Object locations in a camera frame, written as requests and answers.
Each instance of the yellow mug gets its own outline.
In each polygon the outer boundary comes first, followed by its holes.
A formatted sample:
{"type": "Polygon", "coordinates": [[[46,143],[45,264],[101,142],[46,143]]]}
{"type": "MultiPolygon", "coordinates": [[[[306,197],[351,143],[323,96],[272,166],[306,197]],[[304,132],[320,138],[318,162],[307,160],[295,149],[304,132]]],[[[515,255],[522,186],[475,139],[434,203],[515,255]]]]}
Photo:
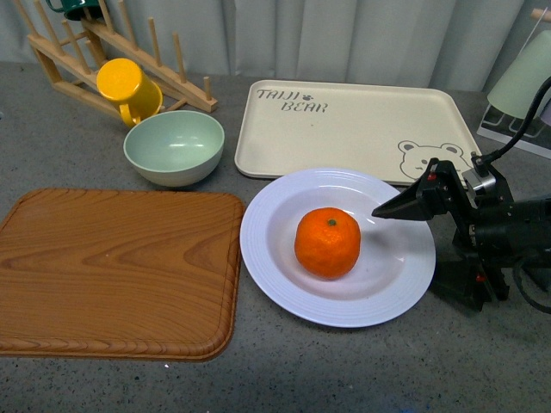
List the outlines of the yellow mug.
{"type": "Polygon", "coordinates": [[[163,104],[158,85],[129,59],[113,59],[103,65],[97,73],[97,89],[129,127],[158,114],[163,104]]]}

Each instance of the bowl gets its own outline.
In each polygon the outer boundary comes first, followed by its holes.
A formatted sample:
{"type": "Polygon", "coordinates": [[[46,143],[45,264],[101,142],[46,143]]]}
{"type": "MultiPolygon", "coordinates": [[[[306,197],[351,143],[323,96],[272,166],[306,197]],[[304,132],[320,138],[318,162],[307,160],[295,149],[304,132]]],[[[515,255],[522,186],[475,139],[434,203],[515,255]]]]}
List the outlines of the bowl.
{"type": "Polygon", "coordinates": [[[124,154],[147,180],[182,187],[208,176],[222,156],[225,134],[212,116],[176,110],[147,118],[124,140],[124,154]]]}

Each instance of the dish rack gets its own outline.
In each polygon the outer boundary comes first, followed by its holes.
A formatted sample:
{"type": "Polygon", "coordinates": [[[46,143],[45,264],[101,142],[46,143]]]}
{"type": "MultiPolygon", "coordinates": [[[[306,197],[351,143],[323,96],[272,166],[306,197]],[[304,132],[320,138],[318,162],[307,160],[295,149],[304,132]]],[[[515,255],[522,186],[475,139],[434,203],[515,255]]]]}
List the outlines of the dish rack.
{"type": "Polygon", "coordinates": [[[208,113],[216,109],[218,101],[212,97],[210,78],[203,78],[203,89],[200,89],[188,80],[183,63],[180,40],[176,32],[172,34],[172,39],[176,52],[178,72],[163,64],[159,53],[155,21],[152,17],[148,19],[148,23],[154,56],[139,48],[124,0],[119,1],[119,6],[128,38],[115,31],[105,0],[99,0],[104,22],[94,19],[88,10],[85,10],[85,18],[80,21],[83,27],[81,33],[74,33],[67,20],[61,22],[67,34],[65,39],[60,39],[56,35],[52,23],[48,20],[39,0],[34,0],[34,6],[48,32],[48,38],[37,31],[27,11],[22,6],[21,0],[13,1],[30,30],[30,34],[27,36],[29,44],[55,90],[119,119],[121,117],[119,112],[108,101],[103,99],[97,91],[97,72],[108,62],[108,58],[102,47],[102,41],[105,41],[129,59],[142,65],[145,71],[152,75],[153,80],[158,84],[163,95],[175,101],[175,103],[167,108],[161,107],[161,112],[176,110],[186,104],[208,113]],[[84,43],[89,49],[96,63],[97,70],[90,68],[79,43],[84,43]],[[68,45],[72,46],[73,54],[66,51],[66,46],[68,45]],[[71,73],[76,80],[65,80],[60,68],[71,73]]]}

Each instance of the orange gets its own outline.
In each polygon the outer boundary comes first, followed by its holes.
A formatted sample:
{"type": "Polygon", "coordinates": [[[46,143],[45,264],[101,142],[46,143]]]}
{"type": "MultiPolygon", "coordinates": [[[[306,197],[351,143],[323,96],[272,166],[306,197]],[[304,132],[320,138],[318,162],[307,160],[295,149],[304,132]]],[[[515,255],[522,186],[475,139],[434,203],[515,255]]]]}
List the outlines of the orange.
{"type": "Polygon", "coordinates": [[[307,213],[297,226],[294,253],[302,267],[319,277],[349,273],[360,256],[361,232],[345,211],[325,207],[307,213]]]}

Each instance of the wooden peg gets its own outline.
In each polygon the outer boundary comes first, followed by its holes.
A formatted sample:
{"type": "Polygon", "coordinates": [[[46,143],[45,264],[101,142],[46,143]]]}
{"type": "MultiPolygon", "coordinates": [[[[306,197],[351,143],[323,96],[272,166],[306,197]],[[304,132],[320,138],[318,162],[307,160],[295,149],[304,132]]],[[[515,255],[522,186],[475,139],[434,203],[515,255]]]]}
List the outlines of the wooden peg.
{"type": "Polygon", "coordinates": [[[158,50],[158,41],[157,41],[157,31],[155,30],[155,21],[152,17],[147,19],[149,22],[149,31],[152,34],[152,42],[153,42],[153,52],[155,53],[155,63],[157,63],[158,67],[161,67],[163,65],[163,62],[161,61],[161,52],[158,50]]]}
{"type": "Polygon", "coordinates": [[[183,66],[182,49],[180,48],[180,39],[178,38],[178,33],[177,32],[174,32],[172,34],[172,39],[174,40],[174,48],[176,50],[176,60],[178,62],[180,82],[186,83],[186,82],[188,82],[188,79],[186,77],[186,70],[183,66]]]}
{"type": "Polygon", "coordinates": [[[86,59],[84,58],[83,51],[80,50],[80,46],[77,43],[75,34],[72,32],[71,26],[69,26],[69,22],[67,20],[63,20],[61,24],[63,25],[63,27],[65,28],[65,31],[67,32],[67,37],[71,42],[72,48],[75,49],[75,53],[77,54],[77,59],[78,59],[78,62],[80,63],[80,66],[82,67],[84,73],[89,75],[91,73],[90,68],[86,63],[86,59]]]}
{"type": "Polygon", "coordinates": [[[177,110],[181,108],[183,105],[185,105],[188,102],[188,99],[185,97],[180,99],[178,102],[174,103],[172,106],[170,106],[168,109],[166,109],[167,112],[171,112],[173,110],[177,110]]]}
{"type": "Polygon", "coordinates": [[[92,15],[90,14],[90,10],[87,7],[84,8],[84,17],[86,17],[86,20],[88,21],[92,20],[92,15]]]}
{"type": "Polygon", "coordinates": [[[36,31],[36,27],[33,24],[33,21],[28,16],[27,11],[23,8],[21,0],[14,0],[14,2],[15,6],[19,10],[19,13],[23,17],[23,20],[25,21],[25,23],[27,23],[28,29],[31,31],[31,34],[33,36],[39,36],[38,32],[36,31]]]}
{"type": "MultiPolygon", "coordinates": [[[[86,33],[81,32],[81,33],[78,33],[78,34],[74,34],[74,36],[75,36],[75,40],[81,40],[81,39],[84,39],[86,37],[86,33]]],[[[71,40],[69,38],[59,41],[59,44],[61,46],[68,45],[69,43],[71,43],[71,40]]]]}
{"type": "Polygon", "coordinates": [[[50,41],[53,43],[53,46],[55,47],[56,52],[59,53],[60,56],[65,56],[65,51],[63,50],[63,47],[61,47],[61,43],[59,43],[58,36],[55,34],[55,31],[53,30],[52,23],[50,23],[50,21],[48,20],[46,16],[46,12],[44,11],[42,4],[40,4],[40,0],[34,0],[34,6],[38,11],[38,14],[42,19],[42,22],[44,23],[44,26],[46,27],[48,34],[50,35],[50,41]]]}
{"type": "Polygon", "coordinates": [[[107,56],[103,50],[101,39],[90,30],[84,30],[84,33],[86,34],[88,41],[91,43],[91,46],[88,46],[88,48],[93,47],[94,49],[94,52],[92,53],[92,55],[96,55],[94,56],[94,60],[97,61],[99,59],[103,65],[103,63],[107,60],[107,56]]]}
{"type": "Polygon", "coordinates": [[[94,58],[94,62],[96,62],[96,66],[98,69],[101,69],[103,66],[103,58],[101,54],[97,51],[97,49],[94,47],[92,42],[90,40],[86,40],[84,42],[86,47],[88,47],[88,50],[90,51],[90,54],[92,55],[92,58],[94,58]]]}
{"type": "Polygon", "coordinates": [[[132,23],[130,22],[130,17],[128,16],[127,6],[124,4],[124,0],[119,0],[119,6],[121,7],[122,19],[127,26],[128,35],[130,36],[130,43],[132,44],[134,50],[138,50],[138,43],[136,42],[136,36],[132,30],[132,23]]]}
{"type": "Polygon", "coordinates": [[[203,82],[205,83],[205,98],[210,101],[213,98],[210,92],[210,77],[205,76],[203,82]]]}
{"type": "Polygon", "coordinates": [[[105,20],[107,29],[111,34],[114,34],[115,29],[113,28],[113,22],[111,21],[111,16],[109,15],[109,12],[107,10],[107,4],[105,3],[105,0],[99,0],[99,2],[100,2],[100,9],[102,9],[103,20],[105,20]]]}

